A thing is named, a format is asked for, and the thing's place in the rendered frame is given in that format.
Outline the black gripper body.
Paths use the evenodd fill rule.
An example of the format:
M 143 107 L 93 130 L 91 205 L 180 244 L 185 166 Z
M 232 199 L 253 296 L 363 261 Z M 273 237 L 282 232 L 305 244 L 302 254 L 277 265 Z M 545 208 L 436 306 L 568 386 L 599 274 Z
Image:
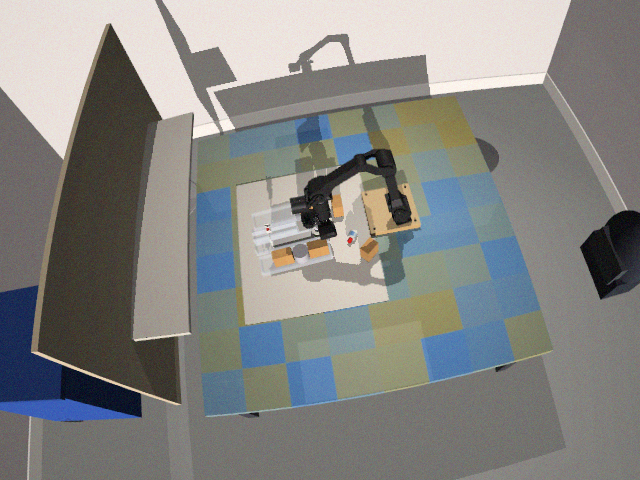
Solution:
M 317 215 L 322 227 L 318 229 L 321 240 L 333 238 L 337 236 L 335 225 L 329 218 L 332 218 L 330 207 L 323 211 L 317 212 L 314 210 L 315 216 Z M 326 221 L 327 220 L 327 221 Z

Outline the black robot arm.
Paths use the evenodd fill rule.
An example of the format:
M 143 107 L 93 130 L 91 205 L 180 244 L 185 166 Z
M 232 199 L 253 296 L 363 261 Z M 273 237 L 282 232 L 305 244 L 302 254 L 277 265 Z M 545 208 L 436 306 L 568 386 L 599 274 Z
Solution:
M 372 157 L 376 157 L 378 167 L 366 162 Z M 333 188 L 359 172 L 382 175 L 385 178 L 389 193 L 384 195 L 389 212 L 392 213 L 397 226 L 412 221 L 407 196 L 401 194 L 397 188 L 396 164 L 393 154 L 386 149 L 372 149 L 365 154 L 357 154 L 330 174 L 318 176 L 308 181 L 303 196 L 289 198 L 292 214 L 301 213 L 301 221 L 306 229 L 313 228 L 315 223 L 320 224 L 314 210 L 317 212 L 325 211 L 329 206 L 328 200 L 333 199 Z M 314 209 L 309 209 L 311 207 Z

